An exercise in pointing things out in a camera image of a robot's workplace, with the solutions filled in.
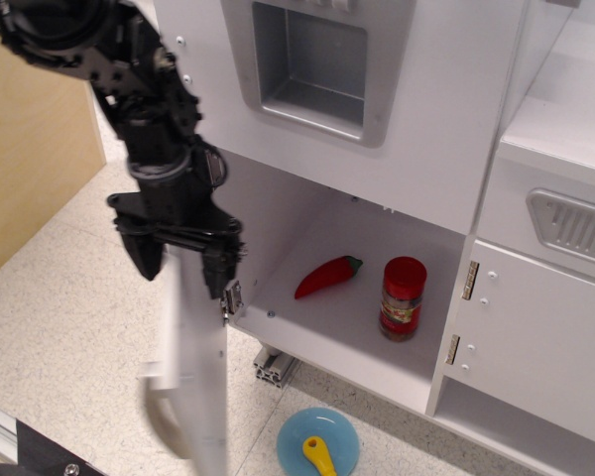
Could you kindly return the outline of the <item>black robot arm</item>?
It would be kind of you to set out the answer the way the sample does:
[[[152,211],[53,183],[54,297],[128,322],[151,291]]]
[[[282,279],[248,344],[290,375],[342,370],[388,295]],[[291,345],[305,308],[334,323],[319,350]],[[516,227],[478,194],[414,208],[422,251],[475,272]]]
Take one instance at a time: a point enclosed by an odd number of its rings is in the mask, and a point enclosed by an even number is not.
[[[168,245],[195,251],[210,296],[221,298],[243,254],[241,223],[212,199],[227,166],[197,134],[198,100],[139,8],[129,1],[0,1],[0,39],[27,63],[90,85],[138,186],[107,202],[141,275],[160,272]]]

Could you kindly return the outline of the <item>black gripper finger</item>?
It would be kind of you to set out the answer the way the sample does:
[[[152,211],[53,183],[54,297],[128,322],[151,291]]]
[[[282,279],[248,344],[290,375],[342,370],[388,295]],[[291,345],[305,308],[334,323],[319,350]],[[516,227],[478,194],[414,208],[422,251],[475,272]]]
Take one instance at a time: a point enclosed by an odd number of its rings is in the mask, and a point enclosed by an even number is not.
[[[227,285],[235,279],[240,256],[237,251],[207,247],[201,255],[202,272],[211,299],[223,296]]]
[[[164,244],[156,232],[130,234],[121,232],[123,245],[143,278],[152,281],[161,271]]]

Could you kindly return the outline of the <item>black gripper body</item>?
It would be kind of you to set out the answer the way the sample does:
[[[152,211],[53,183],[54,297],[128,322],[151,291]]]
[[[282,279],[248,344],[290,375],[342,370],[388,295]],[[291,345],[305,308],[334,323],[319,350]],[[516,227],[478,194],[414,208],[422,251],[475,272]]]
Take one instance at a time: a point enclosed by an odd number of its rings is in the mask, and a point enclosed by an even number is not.
[[[156,232],[171,244],[202,254],[207,247],[245,251],[241,222],[213,202],[213,192],[228,177],[224,166],[189,166],[166,178],[142,177],[135,192],[113,193],[107,204],[116,212],[119,234]]]

